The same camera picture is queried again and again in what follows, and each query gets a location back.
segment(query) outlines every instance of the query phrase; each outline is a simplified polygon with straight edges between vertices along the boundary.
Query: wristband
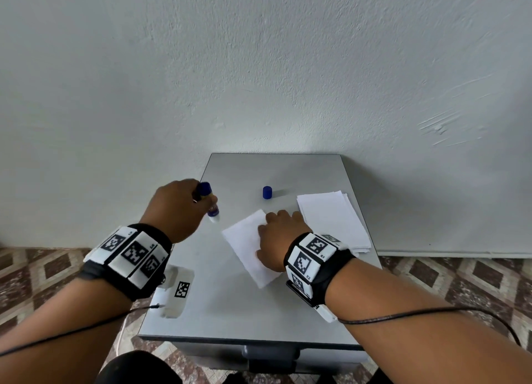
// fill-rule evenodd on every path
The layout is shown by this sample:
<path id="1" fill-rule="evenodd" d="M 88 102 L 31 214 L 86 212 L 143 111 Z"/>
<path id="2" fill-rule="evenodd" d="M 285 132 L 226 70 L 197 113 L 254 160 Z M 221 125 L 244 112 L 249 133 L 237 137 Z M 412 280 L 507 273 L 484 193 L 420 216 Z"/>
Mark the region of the wristband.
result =
<path id="1" fill-rule="evenodd" d="M 324 319 L 329 321 L 332 316 L 334 320 L 324 305 L 325 293 L 334 276 L 353 258 L 348 247 L 329 234 L 301 234 L 283 261 L 289 279 L 286 284 Z"/>
<path id="2" fill-rule="evenodd" d="M 150 297 L 164 281 L 171 249 L 169 238 L 156 227 L 120 227 L 87 254 L 78 277 L 105 279 L 132 301 Z"/>

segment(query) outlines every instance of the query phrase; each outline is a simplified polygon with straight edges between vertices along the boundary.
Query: forearm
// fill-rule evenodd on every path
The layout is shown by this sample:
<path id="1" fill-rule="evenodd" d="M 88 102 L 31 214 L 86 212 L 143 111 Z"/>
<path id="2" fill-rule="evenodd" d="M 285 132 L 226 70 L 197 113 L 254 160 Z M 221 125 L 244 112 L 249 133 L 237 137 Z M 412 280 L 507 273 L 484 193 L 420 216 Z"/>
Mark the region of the forearm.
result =
<path id="1" fill-rule="evenodd" d="M 331 281 L 326 304 L 344 320 L 449 306 L 360 260 Z M 532 382 L 532 355 L 462 313 L 346 327 L 395 384 Z"/>
<path id="2" fill-rule="evenodd" d="M 75 279 L 0 338 L 0 350 L 84 327 L 123 313 L 131 300 L 102 279 Z M 122 320 L 0 358 L 8 383 L 94 382 Z"/>

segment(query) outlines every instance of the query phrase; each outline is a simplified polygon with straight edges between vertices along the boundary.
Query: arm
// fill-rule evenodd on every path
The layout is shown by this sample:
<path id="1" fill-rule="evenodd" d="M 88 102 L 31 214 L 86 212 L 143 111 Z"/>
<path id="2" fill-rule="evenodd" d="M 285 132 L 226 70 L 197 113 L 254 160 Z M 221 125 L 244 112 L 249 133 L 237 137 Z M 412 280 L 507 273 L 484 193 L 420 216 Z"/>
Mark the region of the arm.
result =
<path id="1" fill-rule="evenodd" d="M 266 267 L 282 272 L 291 242 L 311 229 L 299 212 L 292 217 L 286 211 L 269 213 L 267 222 L 259 227 L 257 256 Z M 336 274 L 325 301 L 344 320 L 450 306 L 413 283 L 357 259 Z M 532 355 L 466 314 L 431 314 L 346 327 L 395 384 L 532 382 Z"/>
<path id="2" fill-rule="evenodd" d="M 174 181 L 157 189 L 141 223 L 173 242 L 196 231 L 216 197 L 198 203 L 198 181 Z M 131 300 L 104 280 L 75 279 L 35 313 L 0 338 L 0 350 L 84 327 L 128 311 Z M 70 335 L 0 358 L 2 382 L 17 384 L 91 383 L 113 344 L 122 321 Z"/>

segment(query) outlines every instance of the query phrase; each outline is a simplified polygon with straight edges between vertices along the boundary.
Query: white wall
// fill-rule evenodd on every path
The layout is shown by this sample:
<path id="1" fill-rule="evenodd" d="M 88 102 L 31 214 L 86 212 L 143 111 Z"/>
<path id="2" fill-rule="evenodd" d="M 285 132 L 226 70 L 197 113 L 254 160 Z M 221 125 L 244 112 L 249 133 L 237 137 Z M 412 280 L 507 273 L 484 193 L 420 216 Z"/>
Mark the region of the white wall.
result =
<path id="1" fill-rule="evenodd" d="M 0 0 L 0 241 L 94 245 L 211 152 L 339 152 L 378 249 L 531 254 L 531 1 Z"/>

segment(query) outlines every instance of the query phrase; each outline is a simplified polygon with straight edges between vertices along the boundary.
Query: glue stick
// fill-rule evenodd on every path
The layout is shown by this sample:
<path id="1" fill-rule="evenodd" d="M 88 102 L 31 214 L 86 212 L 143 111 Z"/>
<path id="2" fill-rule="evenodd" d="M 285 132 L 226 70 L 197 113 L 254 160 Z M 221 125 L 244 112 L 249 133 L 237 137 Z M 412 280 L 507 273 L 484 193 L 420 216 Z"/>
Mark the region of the glue stick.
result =
<path id="1" fill-rule="evenodd" d="M 197 187 L 197 193 L 202 199 L 207 196 L 212 196 L 211 185 L 208 182 L 200 182 Z M 207 216 L 209 216 L 211 222 L 216 223 L 220 218 L 219 214 L 220 210 L 216 204 L 212 205 L 207 211 Z"/>

